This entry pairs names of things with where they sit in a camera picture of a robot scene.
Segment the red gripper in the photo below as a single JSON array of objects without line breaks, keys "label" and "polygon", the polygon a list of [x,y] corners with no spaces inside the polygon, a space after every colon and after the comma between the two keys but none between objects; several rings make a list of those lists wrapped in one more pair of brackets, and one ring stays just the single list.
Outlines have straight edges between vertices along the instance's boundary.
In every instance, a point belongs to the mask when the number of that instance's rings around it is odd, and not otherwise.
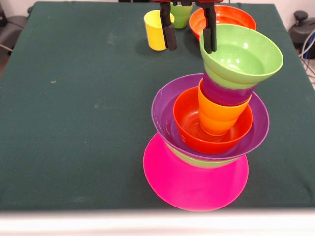
[{"label": "red gripper", "polygon": [[172,2],[175,3],[175,5],[180,4],[182,6],[205,6],[205,8],[203,8],[206,19],[206,27],[203,30],[204,48],[209,54],[217,50],[216,13],[214,5],[210,4],[221,3],[223,0],[152,0],[152,2],[160,3],[160,17],[166,48],[171,51],[177,48],[175,27],[171,22],[170,15],[170,2]]}]

